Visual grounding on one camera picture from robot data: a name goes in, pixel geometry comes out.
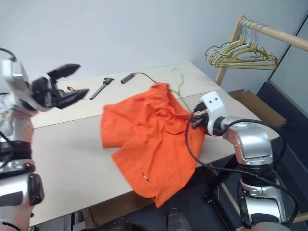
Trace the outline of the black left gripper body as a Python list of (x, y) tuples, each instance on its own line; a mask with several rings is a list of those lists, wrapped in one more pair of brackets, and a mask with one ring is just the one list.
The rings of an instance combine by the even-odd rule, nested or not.
[(62, 96), (63, 90), (58, 89), (52, 78), (41, 77), (32, 82), (32, 98), (43, 107), (57, 107)]

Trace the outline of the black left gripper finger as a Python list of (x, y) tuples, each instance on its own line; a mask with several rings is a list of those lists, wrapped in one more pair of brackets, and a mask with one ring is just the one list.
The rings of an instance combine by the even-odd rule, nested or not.
[(57, 80), (60, 78), (65, 78), (74, 74), (80, 67), (81, 65), (79, 64), (64, 64), (48, 72), (47, 75), (53, 82), (57, 82)]
[(56, 100), (56, 108), (64, 109), (70, 105), (77, 103), (79, 100), (83, 99), (89, 92), (89, 89), (73, 90), (70, 92), (64, 92), (63, 90), (58, 90), (59, 97)]

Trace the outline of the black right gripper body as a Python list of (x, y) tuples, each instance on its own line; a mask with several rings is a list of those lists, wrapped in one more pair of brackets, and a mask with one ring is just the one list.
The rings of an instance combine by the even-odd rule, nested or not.
[[(203, 102), (201, 102), (201, 103), (198, 103), (195, 106), (193, 112), (197, 113), (197, 112), (204, 111), (205, 109), (206, 109), (206, 105)], [(209, 121), (208, 114), (207, 113), (201, 113), (199, 116), (201, 116), (204, 119), (204, 124), (202, 126), (199, 126), (199, 128), (202, 128), (204, 130), (204, 133), (208, 133), (208, 129), (207, 129), (207, 125), (208, 125), (208, 121)]]

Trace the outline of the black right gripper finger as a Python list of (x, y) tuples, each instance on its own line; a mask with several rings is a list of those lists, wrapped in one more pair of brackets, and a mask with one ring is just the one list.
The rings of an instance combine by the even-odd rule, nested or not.
[(193, 116), (191, 119), (192, 128), (197, 128), (204, 124), (204, 119), (201, 116)]

